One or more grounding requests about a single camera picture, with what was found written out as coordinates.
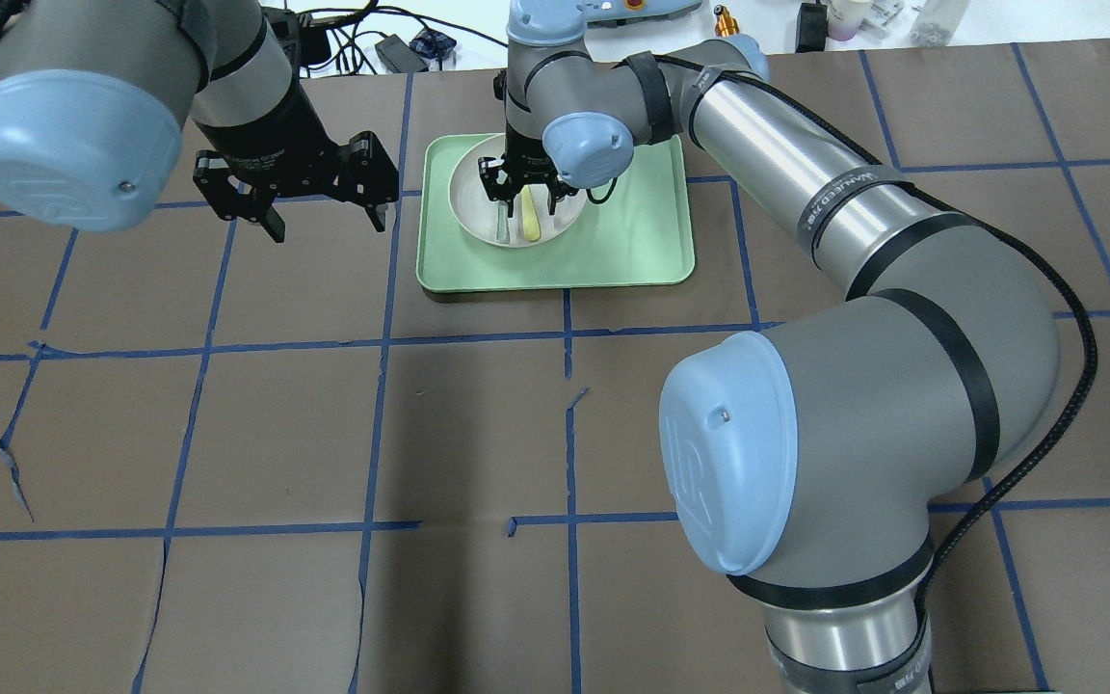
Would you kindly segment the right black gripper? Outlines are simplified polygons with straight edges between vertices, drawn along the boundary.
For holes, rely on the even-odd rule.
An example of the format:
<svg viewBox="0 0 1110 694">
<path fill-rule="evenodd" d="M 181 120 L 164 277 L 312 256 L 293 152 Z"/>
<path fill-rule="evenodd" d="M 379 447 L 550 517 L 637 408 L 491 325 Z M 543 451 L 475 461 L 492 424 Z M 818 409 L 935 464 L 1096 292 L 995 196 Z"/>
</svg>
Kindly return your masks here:
<svg viewBox="0 0 1110 694">
<path fill-rule="evenodd" d="M 484 193 L 492 203 L 509 205 L 509 189 L 545 185 L 547 214 L 555 217 L 561 201 L 577 195 L 577 189 L 561 179 L 541 138 L 505 135 L 501 157 L 480 157 L 477 177 Z"/>
</svg>

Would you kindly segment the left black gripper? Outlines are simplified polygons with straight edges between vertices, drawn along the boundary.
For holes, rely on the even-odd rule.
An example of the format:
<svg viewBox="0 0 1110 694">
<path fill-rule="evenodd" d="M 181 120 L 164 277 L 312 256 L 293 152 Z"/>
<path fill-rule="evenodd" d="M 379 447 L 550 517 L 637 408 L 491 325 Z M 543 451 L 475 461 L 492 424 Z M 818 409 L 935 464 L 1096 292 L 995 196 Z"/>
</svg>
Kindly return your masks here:
<svg viewBox="0 0 1110 694">
<path fill-rule="evenodd" d="M 275 199 L 325 195 L 361 207 L 384 233 L 401 188 L 396 163 L 374 131 L 339 144 L 304 95 L 286 95 L 268 114 L 239 124 L 212 123 L 195 107 L 193 122 L 211 145 L 196 155 L 193 181 L 222 220 L 248 221 L 282 243 L 286 225 Z"/>
</svg>

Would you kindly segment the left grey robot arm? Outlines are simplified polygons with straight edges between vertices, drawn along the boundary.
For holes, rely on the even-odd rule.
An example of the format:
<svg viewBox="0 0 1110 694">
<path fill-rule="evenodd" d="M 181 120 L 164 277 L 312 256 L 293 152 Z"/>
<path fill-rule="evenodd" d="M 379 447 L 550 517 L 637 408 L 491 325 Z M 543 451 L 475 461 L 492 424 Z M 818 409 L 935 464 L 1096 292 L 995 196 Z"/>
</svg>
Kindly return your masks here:
<svg viewBox="0 0 1110 694">
<path fill-rule="evenodd" d="M 379 135 L 340 145 L 255 1 L 0 1 L 0 203 L 80 231 L 137 227 L 182 150 L 216 217 L 280 243 L 278 199 L 355 203 L 375 231 L 400 197 Z"/>
</svg>

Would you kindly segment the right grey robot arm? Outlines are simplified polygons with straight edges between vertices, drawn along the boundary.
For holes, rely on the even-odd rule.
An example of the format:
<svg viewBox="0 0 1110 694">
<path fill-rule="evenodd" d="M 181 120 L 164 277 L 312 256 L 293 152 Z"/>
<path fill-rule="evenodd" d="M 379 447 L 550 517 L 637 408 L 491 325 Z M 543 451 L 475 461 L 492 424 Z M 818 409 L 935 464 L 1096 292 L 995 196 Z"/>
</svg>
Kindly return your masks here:
<svg viewBox="0 0 1110 694">
<path fill-rule="evenodd" d="M 842 290 L 680 361 L 662 463 L 697 557 L 761 605 L 788 693 L 929 693 L 931 580 L 1082 408 L 1091 320 L 1030 247 L 771 86 L 750 37 L 606 67 L 587 13 L 509 7 L 505 153 L 482 185 L 589 192 L 687 133 Z"/>
</svg>

